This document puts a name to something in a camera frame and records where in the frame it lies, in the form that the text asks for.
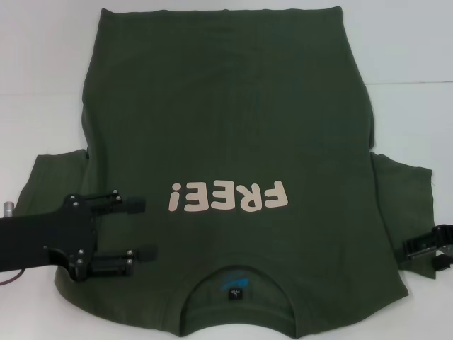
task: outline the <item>clothing tag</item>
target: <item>clothing tag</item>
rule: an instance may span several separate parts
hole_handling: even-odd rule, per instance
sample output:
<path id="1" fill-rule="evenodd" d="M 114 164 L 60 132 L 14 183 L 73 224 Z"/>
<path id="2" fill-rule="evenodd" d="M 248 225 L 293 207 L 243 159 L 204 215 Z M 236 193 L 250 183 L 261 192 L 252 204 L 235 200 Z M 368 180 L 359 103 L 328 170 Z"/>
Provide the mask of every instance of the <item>clothing tag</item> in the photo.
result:
<path id="1" fill-rule="evenodd" d="M 230 288 L 228 298 L 230 300 L 242 300 L 242 288 Z"/>

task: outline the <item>green t-shirt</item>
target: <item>green t-shirt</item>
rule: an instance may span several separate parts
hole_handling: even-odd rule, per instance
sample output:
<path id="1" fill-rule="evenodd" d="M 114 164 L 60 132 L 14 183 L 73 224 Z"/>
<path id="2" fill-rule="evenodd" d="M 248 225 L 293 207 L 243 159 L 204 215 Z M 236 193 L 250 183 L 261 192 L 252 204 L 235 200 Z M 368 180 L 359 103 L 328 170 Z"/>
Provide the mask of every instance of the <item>green t-shirt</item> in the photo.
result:
<path id="1" fill-rule="evenodd" d="M 102 218 L 99 250 L 153 243 L 159 258 L 131 278 L 59 269 L 80 308 L 179 336 L 238 322 L 297 338 L 407 295 L 394 249 L 433 226 L 431 171 L 370 153 L 340 7 L 103 10 L 83 102 L 89 158 L 38 157 L 17 213 L 141 195 L 145 214 Z"/>

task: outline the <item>white letter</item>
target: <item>white letter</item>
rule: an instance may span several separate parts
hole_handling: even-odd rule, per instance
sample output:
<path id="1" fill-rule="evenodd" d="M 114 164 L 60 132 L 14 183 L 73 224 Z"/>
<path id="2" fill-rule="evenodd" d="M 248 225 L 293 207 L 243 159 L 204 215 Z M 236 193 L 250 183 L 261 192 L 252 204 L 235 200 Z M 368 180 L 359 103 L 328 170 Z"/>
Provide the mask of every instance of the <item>white letter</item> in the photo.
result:
<path id="1" fill-rule="evenodd" d="M 186 204 L 185 211 L 203 211 L 208 210 L 210 204 L 207 201 L 207 190 L 205 182 L 190 182 L 186 185 L 187 189 L 197 189 L 196 193 L 188 193 L 186 200 L 197 200 L 198 204 Z"/>
<path id="2" fill-rule="evenodd" d="M 264 195 L 267 197 L 275 197 L 276 200 L 267 200 L 264 202 L 264 205 L 268 208 L 282 207 L 288 204 L 288 198 L 286 197 L 285 189 L 283 188 L 283 183 L 281 181 L 274 182 L 275 189 L 269 189 L 264 192 Z"/>
<path id="3" fill-rule="evenodd" d="M 252 184 L 252 192 L 248 191 L 245 186 L 237 186 L 238 191 L 243 194 L 241 200 L 241 208 L 249 213 L 253 211 L 259 211 L 263 207 L 261 202 L 261 191 L 258 184 Z M 251 207 L 249 203 L 253 201 L 255 206 Z"/>
<path id="4" fill-rule="evenodd" d="M 213 191 L 212 195 L 217 198 L 225 198 L 225 202 L 214 201 L 211 207 L 219 210 L 234 209 L 234 182 L 233 181 L 214 181 L 215 186 L 223 186 L 225 190 Z"/>
<path id="5" fill-rule="evenodd" d="M 179 183 L 174 183 L 171 188 L 175 191 L 178 191 L 181 189 L 181 185 Z M 173 192 L 171 193 L 170 196 L 170 204 L 168 204 L 168 209 L 170 211 L 175 211 L 178 209 L 178 203 L 179 203 L 179 193 Z"/>

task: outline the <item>white table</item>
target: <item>white table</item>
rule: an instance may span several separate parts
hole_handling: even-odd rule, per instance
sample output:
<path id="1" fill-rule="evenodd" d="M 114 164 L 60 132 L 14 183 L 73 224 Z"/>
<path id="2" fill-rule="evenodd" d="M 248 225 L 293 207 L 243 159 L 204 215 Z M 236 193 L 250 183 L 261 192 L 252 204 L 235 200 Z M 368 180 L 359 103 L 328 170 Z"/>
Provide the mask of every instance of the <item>white table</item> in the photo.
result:
<path id="1" fill-rule="evenodd" d="M 81 88 L 101 8 L 111 11 L 315 9 L 341 5 L 376 116 L 375 151 L 434 170 L 437 224 L 453 223 L 453 2 L 305 0 L 0 0 L 0 203 L 17 200 L 37 154 L 84 149 Z M 0 287 L 0 337 L 175 339 L 93 317 L 64 300 L 55 268 Z M 0 273 L 0 281 L 12 273 Z M 448 339 L 453 270 L 437 280 L 401 273 L 411 295 L 359 324 L 314 339 Z M 248 325 L 211 327 L 190 339 L 288 339 Z"/>

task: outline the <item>shirt sleeve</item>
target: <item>shirt sleeve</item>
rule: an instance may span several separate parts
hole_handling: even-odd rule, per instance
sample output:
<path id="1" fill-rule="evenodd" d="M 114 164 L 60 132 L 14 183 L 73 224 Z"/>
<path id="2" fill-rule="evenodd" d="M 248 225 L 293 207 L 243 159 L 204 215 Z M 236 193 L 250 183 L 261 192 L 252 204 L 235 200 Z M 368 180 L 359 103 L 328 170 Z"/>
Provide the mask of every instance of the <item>shirt sleeve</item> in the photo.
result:
<path id="1" fill-rule="evenodd" d="M 434 227 L 431 189 L 432 171 L 392 161 L 372 153 L 377 203 L 394 250 L 402 242 L 429 232 Z M 401 270 L 435 278 L 434 254 L 400 263 Z"/>
<path id="2" fill-rule="evenodd" d="M 66 195 L 79 193 L 87 165 L 85 150 L 38 156 L 14 215 L 42 214 L 59 208 Z"/>

